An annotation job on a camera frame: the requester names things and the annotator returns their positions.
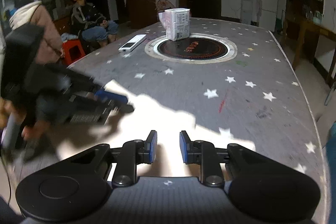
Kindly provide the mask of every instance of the white refrigerator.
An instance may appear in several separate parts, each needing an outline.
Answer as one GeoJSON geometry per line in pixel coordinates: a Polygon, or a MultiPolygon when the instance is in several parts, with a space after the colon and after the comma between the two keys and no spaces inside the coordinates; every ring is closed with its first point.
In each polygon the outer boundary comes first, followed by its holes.
{"type": "Polygon", "coordinates": [[[259,27],[274,32],[277,18],[278,0],[259,0],[259,27]]]}

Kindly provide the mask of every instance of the hood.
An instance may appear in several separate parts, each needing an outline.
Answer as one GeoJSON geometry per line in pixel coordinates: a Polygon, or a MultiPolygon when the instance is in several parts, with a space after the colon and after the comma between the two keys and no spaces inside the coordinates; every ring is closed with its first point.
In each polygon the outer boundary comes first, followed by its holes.
{"type": "Polygon", "coordinates": [[[9,25],[12,28],[12,30],[15,30],[21,25],[28,23],[32,18],[32,15],[34,14],[35,10],[39,5],[41,5],[41,3],[42,1],[34,1],[18,9],[14,13],[14,15],[9,19],[9,25]]]}

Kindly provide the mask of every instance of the wooden desk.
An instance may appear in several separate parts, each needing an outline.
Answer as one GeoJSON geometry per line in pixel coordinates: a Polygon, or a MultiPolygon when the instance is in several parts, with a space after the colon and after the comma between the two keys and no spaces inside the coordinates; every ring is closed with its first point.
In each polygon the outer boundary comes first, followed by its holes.
{"type": "MultiPolygon", "coordinates": [[[[282,46],[284,46],[286,44],[288,22],[293,22],[293,23],[297,23],[297,24],[300,25],[299,37],[297,39],[298,44],[296,46],[295,56],[294,56],[294,60],[293,60],[293,64],[292,64],[292,67],[293,67],[294,70],[296,69],[296,67],[297,67],[297,65],[299,64],[299,61],[300,61],[302,46],[305,42],[305,33],[306,33],[307,30],[309,30],[311,32],[318,33],[319,35],[323,35],[323,36],[329,38],[332,41],[336,41],[336,34],[334,32],[332,32],[331,30],[329,30],[329,29],[327,29],[323,26],[316,25],[313,22],[309,22],[302,16],[286,15],[285,21],[283,23],[283,36],[282,36],[282,40],[281,40],[281,45],[282,46]]],[[[333,57],[333,60],[331,62],[328,77],[326,79],[327,83],[331,79],[331,75],[332,75],[332,72],[334,70],[335,64],[336,64],[336,51],[334,53],[334,57],[333,57]]]]}

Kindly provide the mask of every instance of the black cable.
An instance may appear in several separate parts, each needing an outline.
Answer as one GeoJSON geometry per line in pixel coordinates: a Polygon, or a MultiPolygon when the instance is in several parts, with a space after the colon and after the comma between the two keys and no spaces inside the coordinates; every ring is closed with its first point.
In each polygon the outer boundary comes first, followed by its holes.
{"type": "Polygon", "coordinates": [[[9,178],[9,173],[8,173],[8,171],[7,171],[7,168],[6,168],[6,165],[5,165],[5,162],[4,162],[4,160],[3,160],[2,155],[1,155],[1,162],[2,162],[2,164],[3,164],[3,167],[4,167],[5,172],[6,172],[6,175],[7,175],[7,179],[8,179],[8,185],[9,185],[9,199],[8,199],[8,205],[9,205],[9,203],[11,202],[11,199],[12,199],[12,187],[11,187],[11,180],[10,180],[10,178],[9,178]]]}

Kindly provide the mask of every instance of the person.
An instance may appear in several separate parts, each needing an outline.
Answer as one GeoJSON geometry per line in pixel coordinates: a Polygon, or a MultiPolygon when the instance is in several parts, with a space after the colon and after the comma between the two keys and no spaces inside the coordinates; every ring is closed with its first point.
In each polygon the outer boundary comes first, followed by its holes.
{"type": "Polygon", "coordinates": [[[100,47],[116,40],[118,25],[106,20],[97,8],[86,0],[73,0],[71,29],[72,33],[82,36],[87,42],[98,42],[100,47]]]}
{"type": "Polygon", "coordinates": [[[25,23],[44,27],[43,39],[35,57],[38,64],[57,63],[64,57],[63,43],[52,18],[41,1],[14,0],[17,9],[9,19],[12,30],[25,23]]]}

